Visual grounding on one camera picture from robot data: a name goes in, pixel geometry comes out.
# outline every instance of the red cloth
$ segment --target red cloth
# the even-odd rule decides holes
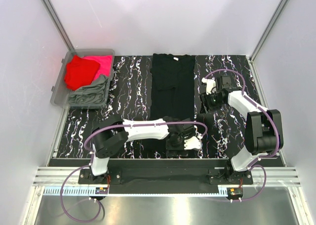
[[[112,56],[85,56],[83,59],[93,60],[100,63],[100,69],[93,80],[96,80],[100,75],[110,76],[112,66]]]
[[[82,86],[90,85],[99,68],[100,64],[96,61],[74,56],[72,61],[66,65],[64,80],[67,88],[77,90]]]

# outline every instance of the clothing pile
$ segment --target clothing pile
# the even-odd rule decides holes
[[[99,104],[105,99],[106,84],[111,74],[112,56],[75,55],[66,65],[64,81],[69,94],[68,103],[72,105]]]

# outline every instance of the pink cloth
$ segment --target pink cloth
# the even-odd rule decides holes
[[[96,61],[100,64],[100,69],[93,80],[96,80],[100,75],[110,76],[112,56],[85,56],[83,59]]]

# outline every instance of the black garment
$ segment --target black garment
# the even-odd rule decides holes
[[[150,120],[171,116],[194,119],[195,56],[154,54]]]

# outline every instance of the plastic bin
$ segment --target plastic bin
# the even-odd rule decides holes
[[[84,56],[109,56],[112,55],[112,63],[111,63],[111,73],[109,76],[109,81],[106,83],[105,89],[105,101],[103,103],[98,104],[89,104],[89,105],[74,105],[68,103],[68,95],[72,90],[66,87],[66,83],[64,81],[65,74],[66,74],[66,65],[71,62],[73,57],[77,55],[79,57]],[[66,57],[62,60],[62,67],[57,78],[55,86],[53,86],[52,91],[53,94],[51,96],[50,102],[54,106],[70,106],[72,108],[81,108],[81,109],[99,109],[106,105],[109,89],[110,89],[110,82],[113,79],[114,71],[113,71],[113,61],[114,61],[114,51],[111,49],[76,49],[68,51]]]

